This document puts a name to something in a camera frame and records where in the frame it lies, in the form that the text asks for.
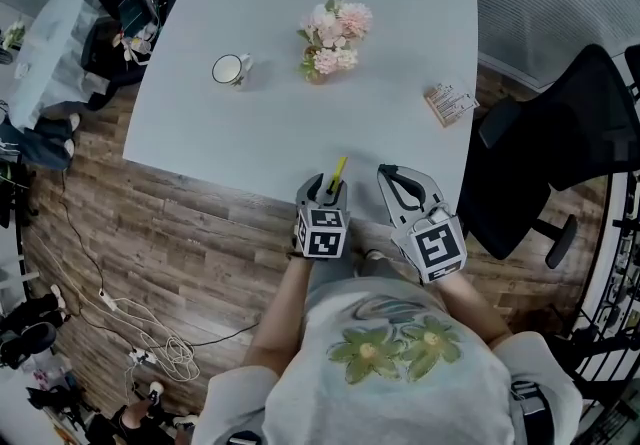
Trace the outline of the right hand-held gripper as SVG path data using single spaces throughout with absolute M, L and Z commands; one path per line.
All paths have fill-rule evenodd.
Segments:
M 377 181 L 396 228 L 391 240 L 416 269 L 419 282 L 429 284 L 460 271 L 467 260 L 461 224 L 442 202 L 435 181 L 412 168 L 391 164 L 379 165 Z M 414 212 L 425 206 L 432 207 Z

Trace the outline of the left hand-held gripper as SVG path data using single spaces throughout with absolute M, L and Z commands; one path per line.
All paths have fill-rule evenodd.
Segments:
M 324 174 L 304 182 L 296 192 L 295 251 L 305 258 L 336 259 L 342 255 L 348 228 L 348 184 L 341 180 L 333 192 L 331 208 L 317 205 Z

